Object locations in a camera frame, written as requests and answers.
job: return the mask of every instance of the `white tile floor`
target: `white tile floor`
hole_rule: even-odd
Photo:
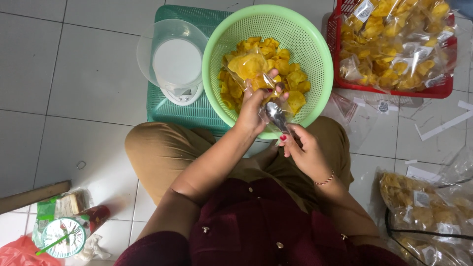
[[[146,121],[146,79],[135,58],[139,35],[163,4],[237,11],[253,4],[291,8],[321,29],[329,0],[3,0],[0,3],[0,197],[72,179],[90,191],[92,204],[108,204],[113,216],[97,232],[115,260],[133,243],[154,211],[123,150],[132,128]],[[460,42],[472,38],[472,24]],[[404,160],[438,172],[465,144],[473,144],[473,119],[422,142],[425,133],[465,112],[473,103],[470,62],[455,70],[454,92],[443,100],[399,98],[342,91],[364,98],[376,116],[366,140],[352,143],[350,192],[369,209],[379,201],[376,169],[405,173]],[[398,112],[377,115],[376,101],[400,103]],[[256,142],[248,155],[268,145]],[[83,170],[76,164],[87,163]],[[35,205],[0,215],[0,246],[32,231]],[[73,259],[68,265],[81,265]]]

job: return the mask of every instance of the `paper scrap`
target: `paper scrap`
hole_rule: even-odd
[[[414,124],[414,126],[415,126],[415,129],[417,130],[417,133],[419,133],[420,139],[422,141],[424,141],[424,140],[426,140],[426,139],[428,139],[428,138],[430,138],[430,137],[446,130],[447,128],[452,127],[452,126],[454,126],[454,125],[456,125],[456,124],[458,124],[458,123],[460,123],[460,122],[462,122],[462,121],[464,121],[464,120],[466,120],[466,119],[468,119],[472,116],[473,116],[473,110],[468,111],[468,112],[464,113],[463,115],[459,115],[459,116],[455,117],[454,119],[452,119],[448,122],[445,122],[443,125],[438,126],[434,129],[432,129],[431,131],[423,134],[423,135],[420,133],[419,128],[417,127],[417,124]]]
[[[361,106],[361,107],[365,107],[366,105],[366,102],[365,100],[363,99],[360,99],[360,98],[353,98],[353,102],[356,103],[357,105]]]
[[[458,101],[458,107],[467,109],[469,111],[473,110],[472,104],[465,103],[464,101],[461,101],[461,100]]]
[[[422,180],[425,180],[425,181],[430,182],[430,183],[437,182],[441,178],[441,176],[439,176],[439,175],[424,171],[424,170],[419,169],[419,168],[415,168],[415,167],[410,166],[410,165],[407,167],[406,176],[422,179]]]
[[[410,160],[410,161],[406,161],[405,164],[412,164],[412,163],[416,163],[417,160]]]
[[[391,105],[391,103],[388,102],[388,101],[379,100],[377,113],[388,115],[389,110],[390,110],[390,108],[389,108],[390,105]]]

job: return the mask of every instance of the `qr code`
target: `qr code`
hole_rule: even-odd
[[[429,194],[414,190],[414,204],[418,207],[428,208],[430,204]]]
[[[49,223],[49,220],[40,220],[38,222],[38,227],[39,228],[44,228],[44,227],[46,227],[46,225],[48,225],[48,223]]]

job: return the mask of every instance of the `woman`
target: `woman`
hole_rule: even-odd
[[[131,130],[125,149],[157,208],[116,266],[407,265],[348,193],[349,141],[334,120],[291,124],[283,148],[242,159],[266,126],[258,109],[271,92],[245,94],[218,142],[175,124]]]

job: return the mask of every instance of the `white paper strip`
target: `white paper strip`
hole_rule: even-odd
[[[441,176],[436,175],[434,173],[430,173],[430,172],[424,171],[424,170],[419,169],[419,168],[415,168],[415,167],[410,166],[410,165],[407,167],[406,176],[407,177],[423,179],[423,180],[426,180],[426,181],[431,182],[431,183],[437,182],[441,177]]]
[[[417,125],[414,124],[414,126],[415,126],[415,129],[417,130],[417,133],[419,133],[420,139],[422,141],[424,141],[424,140],[426,140],[426,139],[428,139],[428,138],[430,138],[430,137],[446,130],[447,128],[452,127],[452,126],[454,126],[454,125],[456,125],[456,124],[458,124],[458,123],[460,123],[460,122],[462,122],[462,121],[464,121],[464,120],[466,120],[466,119],[468,119],[472,116],[473,116],[473,110],[468,111],[468,112],[464,113],[463,115],[459,115],[459,116],[455,117],[454,119],[446,122],[445,124],[443,124],[441,126],[438,126],[434,129],[432,129],[431,131],[429,131],[429,132],[427,132],[423,135],[420,133],[419,128],[417,127]]]
[[[468,103],[465,103],[464,101],[458,101],[458,106],[461,107],[461,108],[465,108],[469,111],[473,110],[473,105],[472,104],[468,104]]]
[[[362,107],[365,107],[365,105],[366,105],[365,100],[360,99],[360,98],[356,98],[356,97],[353,98],[353,102],[356,103],[359,106],[362,106]]]

